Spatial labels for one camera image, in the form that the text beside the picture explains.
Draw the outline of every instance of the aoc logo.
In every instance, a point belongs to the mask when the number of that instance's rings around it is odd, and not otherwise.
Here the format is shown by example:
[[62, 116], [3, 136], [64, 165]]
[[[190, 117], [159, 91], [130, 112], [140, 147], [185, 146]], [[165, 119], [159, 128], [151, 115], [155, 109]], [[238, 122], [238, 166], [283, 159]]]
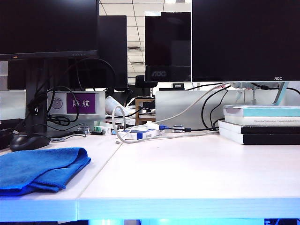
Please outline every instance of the aoc logo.
[[166, 77], [167, 76], [167, 72], [166, 71], [154, 71], [151, 74], [152, 77]]

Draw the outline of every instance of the book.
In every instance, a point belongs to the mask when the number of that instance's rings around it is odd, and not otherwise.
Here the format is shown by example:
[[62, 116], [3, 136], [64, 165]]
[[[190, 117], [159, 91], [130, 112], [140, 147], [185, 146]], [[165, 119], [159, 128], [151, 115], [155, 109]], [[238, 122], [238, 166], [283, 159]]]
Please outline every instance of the book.
[[224, 116], [300, 117], [299, 105], [225, 105]]
[[220, 135], [243, 145], [300, 145], [300, 134], [239, 134], [220, 127]]
[[300, 134], [300, 126], [244, 126], [218, 121], [218, 126], [238, 134]]
[[300, 126], [300, 117], [243, 117], [225, 115], [225, 121], [244, 126]]

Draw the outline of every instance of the desk surface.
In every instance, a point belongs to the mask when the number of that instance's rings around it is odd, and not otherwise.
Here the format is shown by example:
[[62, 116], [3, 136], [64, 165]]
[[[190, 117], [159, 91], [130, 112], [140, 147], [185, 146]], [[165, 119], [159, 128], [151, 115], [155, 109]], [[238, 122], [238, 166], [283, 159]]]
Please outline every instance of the desk surface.
[[123, 144], [78, 201], [79, 219], [299, 218], [299, 146], [219, 135]]
[[20, 197], [0, 197], [0, 221], [77, 220], [77, 199], [120, 147], [115, 136], [72, 137], [43, 149], [84, 147], [91, 163], [58, 193], [32, 193]]

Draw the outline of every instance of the computer monitor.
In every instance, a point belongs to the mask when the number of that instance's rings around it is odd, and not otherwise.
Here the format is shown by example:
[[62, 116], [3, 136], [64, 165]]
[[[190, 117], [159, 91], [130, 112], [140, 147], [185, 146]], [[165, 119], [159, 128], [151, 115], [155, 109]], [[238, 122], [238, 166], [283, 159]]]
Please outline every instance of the computer monitor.
[[145, 16], [145, 81], [190, 82], [190, 12]]
[[25, 90], [26, 89], [26, 60], [11, 60], [7, 65], [7, 89]]
[[[79, 80], [83, 88], [127, 88], [127, 18], [125, 15], [98, 17], [97, 57], [108, 62], [115, 71], [98, 60], [79, 63]], [[79, 88], [76, 68], [70, 71], [70, 85]]]
[[194, 0], [192, 81], [300, 80], [300, 2]]
[[97, 0], [0, 0], [0, 60], [97, 54]]

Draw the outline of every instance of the blue microfiber towel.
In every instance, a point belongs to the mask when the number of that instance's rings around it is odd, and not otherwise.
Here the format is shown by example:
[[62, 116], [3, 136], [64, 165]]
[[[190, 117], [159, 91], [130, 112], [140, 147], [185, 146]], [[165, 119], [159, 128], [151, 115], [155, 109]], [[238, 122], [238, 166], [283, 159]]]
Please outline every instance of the blue microfiber towel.
[[58, 192], [90, 163], [84, 148], [27, 150], [0, 156], [0, 195]]

